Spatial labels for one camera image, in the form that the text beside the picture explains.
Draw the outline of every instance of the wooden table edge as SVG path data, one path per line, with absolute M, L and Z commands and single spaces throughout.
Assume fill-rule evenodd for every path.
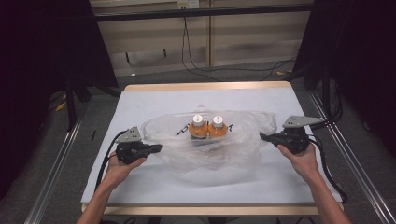
M 282 205 L 133 205 L 108 206 L 105 210 L 108 215 L 135 215 L 135 216 L 315 216 L 318 209 L 314 204 L 282 204 Z
M 128 85 L 124 91 L 192 91 L 291 88 L 287 81 L 207 82 Z

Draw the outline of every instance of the jar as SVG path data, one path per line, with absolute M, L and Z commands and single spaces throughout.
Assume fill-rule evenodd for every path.
M 207 137 L 207 123 L 201 115 L 195 115 L 189 126 L 189 132 L 192 138 Z
M 209 124 L 208 131 L 210 137 L 221 137 L 227 133 L 228 127 L 221 116 L 215 116 Z

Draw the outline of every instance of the metal rail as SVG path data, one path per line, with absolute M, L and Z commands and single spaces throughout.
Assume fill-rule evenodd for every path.
M 68 132 L 66 138 L 64 139 L 64 143 L 62 144 L 62 147 L 58 153 L 58 157 L 56 158 L 55 163 L 53 163 L 52 165 L 52 168 L 49 172 L 45 184 L 43 185 L 42 189 L 40 190 L 40 193 L 35 199 L 35 203 L 24 222 L 25 224 L 40 223 L 41 218 L 43 217 L 47 205 L 50 201 L 52 192 L 55 189 L 56 182 L 64 167 L 64 162 L 66 161 L 70 148 L 73 146 L 73 143 L 76 139 L 81 124 L 81 120 L 84 117 L 86 110 L 87 110 L 87 104 L 84 104 L 79 119 L 77 120 L 71 132 Z
M 322 102 L 318 95 L 316 93 L 311 93 L 310 96 L 319 114 L 324 119 L 327 119 L 327 115 L 322 108 Z M 390 212 L 386 201 L 379 193 L 378 189 L 374 186 L 373 182 L 370 180 L 364 169 L 361 167 L 361 164 L 359 163 L 351 147 L 347 143 L 347 140 L 341 134 L 337 125 L 333 122 L 329 124 L 327 128 L 329 129 L 329 132 L 332 135 L 332 138 L 334 139 L 341 153 L 343 154 L 346 163 L 349 165 L 349 168 L 361 185 L 363 192 L 366 194 L 367 199 L 373 206 L 382 223 L 396 223 L 396 219 L 394 215 Z
M 165 18 L 329 10 L 338 7 L 340 7 L 340 5 L 336 5 L 336 4 L 296 4 L 296 5 L 277 5 L 277 6 L 265 6 L 265 7 L 209 7 L 209 8 L 192 8 L 192 9 L 184 9 L 184 10 L 177 9 L 177 10 L 134 12 L 134 13 L 103 13 L 103 14 L 96 14 L 95 19 L 96 21 L 136 21 L 136 20 L 165 19 Z

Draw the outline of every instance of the white lid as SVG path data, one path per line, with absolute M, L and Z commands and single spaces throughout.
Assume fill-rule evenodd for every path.
M 192 118 L 192 124 L 196 127 L 200 127 L 204 124 L 204 118 L 201 115 L 195 115 Z
M 223 126 L 223 119 L 221 116 L 215 116 L 213 118 L 213 126 L 215 128 L 221 128 Z

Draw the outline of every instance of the orange liquid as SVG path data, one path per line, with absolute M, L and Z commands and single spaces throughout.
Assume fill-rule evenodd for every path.
M 195 127 L 193 123 L 190 124 L 189 131 L 192 137 L 206 138 L 207 136 L 207 123 L 204 121 L 201 127 Z
M 227 133 L 228 127 L 227 125 L 223 124 L 221 128 L 215 128 L 213 123 L 211 123 L 209 124 L 208 130 L 211 137 L 221 137 Z

